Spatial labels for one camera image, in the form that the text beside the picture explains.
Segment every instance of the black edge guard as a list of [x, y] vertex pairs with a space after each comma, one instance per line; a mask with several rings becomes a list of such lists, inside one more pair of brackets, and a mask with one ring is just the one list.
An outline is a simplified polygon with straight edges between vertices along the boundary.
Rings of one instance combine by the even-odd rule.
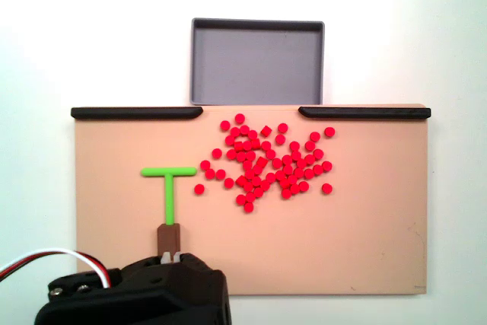
[[427, 119], [430, 108], [380, 107], [299, 107], [307, 118], [330, 119]]
[[194, 119], [201, 107], [80, 107], [71, 108], [75, 119]]

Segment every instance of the gray tray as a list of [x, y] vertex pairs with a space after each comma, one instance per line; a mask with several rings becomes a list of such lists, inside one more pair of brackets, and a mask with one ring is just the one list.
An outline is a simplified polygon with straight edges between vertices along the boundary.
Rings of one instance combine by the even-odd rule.
[[321, 104], [323, 22], [193, 19], [191, 103]]

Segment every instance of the white background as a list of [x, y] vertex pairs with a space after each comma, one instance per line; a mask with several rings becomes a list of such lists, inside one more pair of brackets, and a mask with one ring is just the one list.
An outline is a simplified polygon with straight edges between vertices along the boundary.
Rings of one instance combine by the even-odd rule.
[[[75, 247], [71, 107], [189, 103], [193, 17], [324, 21], [325, 104], [433, 113], [428, 294], [232, 298], [234, 323], [487, 323], [487, 0], [0, 0], [0, 263]], [[0, 323], [32, 323], [74, 270], [2, 282]]]

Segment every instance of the green t-bar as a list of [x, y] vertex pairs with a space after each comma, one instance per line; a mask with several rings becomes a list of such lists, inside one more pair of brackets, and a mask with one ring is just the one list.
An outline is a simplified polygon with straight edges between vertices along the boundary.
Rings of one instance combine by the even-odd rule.
[[166, 186], [166, 225], [174, 225], [174, 177], [196, 174], [195, 167], [145, 167], [143, 177], [164, 177]]

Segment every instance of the cable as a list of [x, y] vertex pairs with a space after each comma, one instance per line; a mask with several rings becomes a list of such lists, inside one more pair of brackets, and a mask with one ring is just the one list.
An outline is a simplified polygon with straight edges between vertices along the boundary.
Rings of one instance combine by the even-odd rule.
[[18, 257], [16, 260], [12, 260], [7, 265], [0, 267], [0, 281], [7, 278], [7, 276], [11, 275], [13, 272], [16, 272], [21, 267], [27, 265], [37, 258], [58, 253], [72, 255], [82, 262], [88, 264], [96, 272], [96, 274], [98, 274], [101, 280], [101, 284], [104, 288], [109, 288], [111, 286], [110, 277], [108, 275], [107, 269], [98, 259], [93, 258], [92, 256], [88, 256], [84, 253], [79, 253], [73, 250], [63, 249], [59, 247], [31, 251], [24, 254], [23, 256]]

